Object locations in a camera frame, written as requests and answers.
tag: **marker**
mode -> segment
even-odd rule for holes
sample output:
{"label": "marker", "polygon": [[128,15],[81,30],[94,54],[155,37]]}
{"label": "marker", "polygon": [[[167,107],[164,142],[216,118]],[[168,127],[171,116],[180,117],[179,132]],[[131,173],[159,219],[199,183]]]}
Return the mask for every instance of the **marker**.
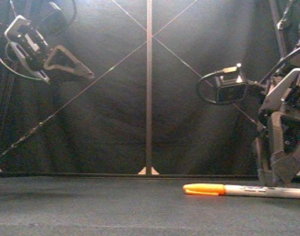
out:
{"label": "marker", "polygon": [[240,195],[259,197],[300,198],[300,188],[193,183],[187,184],[183,189],[189,195]]}

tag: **floor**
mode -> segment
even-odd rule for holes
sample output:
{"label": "floor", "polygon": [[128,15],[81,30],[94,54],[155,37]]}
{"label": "floor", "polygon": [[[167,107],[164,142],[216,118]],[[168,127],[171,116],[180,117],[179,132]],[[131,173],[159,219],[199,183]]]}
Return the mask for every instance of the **floor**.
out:
{"label": "floor", "polygon": [[219,179],[0,178],[0,235],[300,235],[300,200],[187,195],[188,183],[260,184]]}

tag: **metal pole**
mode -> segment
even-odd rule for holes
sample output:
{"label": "metal pole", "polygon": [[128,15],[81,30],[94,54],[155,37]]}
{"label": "metal pole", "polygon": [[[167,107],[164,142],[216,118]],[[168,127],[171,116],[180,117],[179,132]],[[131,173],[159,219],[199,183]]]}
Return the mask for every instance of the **metal pole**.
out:
{"label": "metal pole", "polygon": [[147,73],[147,175],[152,175],[152,0],[148,0],[148,73]]}
{"label": "metal pole", "polygon": [[286,38],[284,38],[284,32],[283,30],[279,30],[278,28],[278,22],[280,21],[280,15],[278,11],[276,6],[276,0],[270,0],[271,5],[271,11],[274,16],[274,24],[275,24],[275,31],[276,31],[276,41],[278,41],[278,47],[279,47],[279,53],[282,57],[287,56],[287,46],[286,46]]}

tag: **orange marker cap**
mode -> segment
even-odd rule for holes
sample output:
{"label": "orange marker cap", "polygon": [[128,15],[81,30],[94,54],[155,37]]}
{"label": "orange marker cap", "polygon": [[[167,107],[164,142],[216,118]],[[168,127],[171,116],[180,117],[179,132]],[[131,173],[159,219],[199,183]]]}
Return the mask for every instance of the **orange marker cap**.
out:
{"label": "orange marker cap", "polygon": [[224,195],[227,193],[224,184],[193,183],[183,187],[189,195]]}

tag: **black fabric wall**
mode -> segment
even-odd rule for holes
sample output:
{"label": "black fabric wall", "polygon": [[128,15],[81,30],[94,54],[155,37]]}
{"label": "black fabric wall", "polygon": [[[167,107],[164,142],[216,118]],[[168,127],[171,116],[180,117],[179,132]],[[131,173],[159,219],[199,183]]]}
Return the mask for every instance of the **black fabric wall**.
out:
{"label": "black fabric wall", "polygon": [[[40,2],[30,14],[36,21],[48,4]],[[72,1],[56,2],[70,19]],[[0,148],[94,85],[0,159],[0,168],[137,174],[147,166],[148,1],[76,2],[76,21],[46,40],[70,49],[96,79],[58,83],[69,78],[54,75],[46,85],[17,77]],[[256,124],[238,107],[258,120],[258,98],[214,106],[199,99],[196,84],[201,76],[238,63],[248,79],[262,80],[276,64],[268,1],[153,1],[152,23],[155,169],[163,174],[256,174]]]}

